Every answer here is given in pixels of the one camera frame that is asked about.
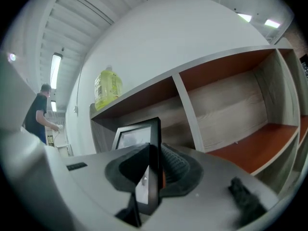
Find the wooden shelf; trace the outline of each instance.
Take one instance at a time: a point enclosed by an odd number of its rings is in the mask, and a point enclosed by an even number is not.
[[[114,119],[117,124],[127,126],[159,117],[162,142],[195,148],[192,132],[179,96],[153,104]]]
[[[204,152],[224,148],[268,123],[263,96],[252,71],[188,92]]]
[[[303,115],[300,117],[300,133],[299,133],[299,143],[303,141],[305,134],[308,130],[308,115]]]
[[[283,55],[285,62],[290,70],[292,75],[294,85],[296,88],[300,114],[307,116],[308,115],[308,81],[305,76],[303,67],[296,56],[294,51],[287,51],[280,49],[280,52]]]
[[[269,165],[287,147],[297,127],[267,124],[257,132],[219,150],[209,152],[233,162],[248,173],[255,173]]]
[[[117,100],[93,113],[91,119],[121,117],[178,95],[172,77],[168,77],[133,94],[131,92],[123,94]]]
[[[273,49],[242,52],[189,68],[180,73],[187,91],[208,85],[258,66]]]

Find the wood grain panel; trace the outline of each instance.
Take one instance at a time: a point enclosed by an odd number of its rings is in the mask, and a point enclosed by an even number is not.
[[[308,132],[308,115],[303,115],[300,117],[300,133],[299,133],[299,143],[301,143]]]
[[[188,92],[204,150],[239,141],[267,124],[262,93],[252,71]]]
[[[296,129],[294,126],[267,124],[237,144],[209,154],[231,161],[248,173],[254,173],[271,163],[285,149]]]
[[[274,50],[248,51],[222,57],[180,73],[187,91],[208,85],[246,71],[259,65]]]
[[[285,56],[293,50],[292,49],[279,49],[279,51],[280,51],[281,55]]]
[[[122,116],[118,122],[121,126],[127,126],[154,117],[159,117],[161,120],[162,142],[195,148],[191,129],[179,96]]]
[[[127,98],[120,97],[121,102],[115,103],[103,112],[98,112],[93,119],[121,117],[177,95],[178,91],[173,79],[168,77]]]
[[[284,196],[286,196],[295,186],[298,178],[299,178],[300,172],[292,170],[290,173],[290,176],[288,178],[288,180],[286,181],[284,187],[282,188],[282,190],[279,193],[279,197],[283,198]]]
[[[269,123],[298,126],[297,93],[280,53],[272,53],[253,72],[263,94]]]
[[[301,172],[308,156],[308,136],[306,136],[297,150],[297,155],[294,163],[294,170]]]
[[[294,80],[298,95],[300,113],[301,115],[308,115],[308,81],[305,76],[304,69],[294,50],[288,52],[283,57]]]
[[[276,193],[284,192],[284,186],[290,177],[296,150],[298,136],[286,147],[283,153],[256,177],[271,187]]]
[[[192,133],[194,146],[195,146],[196,150],[198,150],[200,152],[205,152],[201,132],[200,132],[198,121],[197,121],[197,117],[194,113],[192,102],[191,102],[191,100],[188,96],[188,93],[185,89],[183,81],[182,81],[179,74],[175,74],[172,77],[173,77],[174,83],[175,83],[175,85],[178,89],[179,96],[181,98],[183,108],[184,108],[186,116],[187,116],[187,120],[188,120],[190,129],[191,129],[191,133]]]
[[[94,104],[90,105],[90,117],[95,112]],[[90,127],[94,147],[97,153],[110,151],[112,143],[116,136],[116,130],[119,127],[116,119],[90,119]]]

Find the fluorescent light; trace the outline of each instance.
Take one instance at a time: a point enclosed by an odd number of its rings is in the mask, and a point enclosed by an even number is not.
[[[11,53],[11,54],[10,54],[10,59],[11,59],[12,61],[15,61],[15,60],[16,60],[15,54]]]
[[[250,20],[251,20],[251,15],[247,15],[247,14],[243,14],[243,13],[238,13],[238,15],[240,16],[240,17],[242,17],[242,18],[244,18],[244,20],[246,20],[246,21],[248,21],[248,22],[250,22]]]
[[[60,54],[55,53],[52,56],[50,69],[50,85],[53,89],[57,88],[57,78],[61,59],[62,55]]]
[[[267,26],[272,26],[272,27],[274,27],[274,28],[278,28],[278,27],[280,26],[279,23],[274,22],[274,21],[271,21],[271,20],[267,20],[267,21],[265,22],[265,25],[267,25]]]
[[[57,111],[56,101],[51,101],[51,108],[52,108],[52,111],[54,112]]]

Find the blue jeans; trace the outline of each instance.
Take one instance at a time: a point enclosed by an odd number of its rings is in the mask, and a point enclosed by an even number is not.
[[[46,144],[46,135],[45,135],[45,129],[40,131],[39,135],[38,135],[39,139]]]

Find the person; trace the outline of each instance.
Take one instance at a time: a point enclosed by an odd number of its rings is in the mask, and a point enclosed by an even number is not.
[[[25,129],[29,133],[38,136],[39,139],[45,144],[45,127],[49,127],[54,131],[59,131],[57,125],[47,121],[45,118],[47,98],[50,97],[50,93],[51,86],[49,84],[43,84],[40,93],[37,94],[25,118]]]

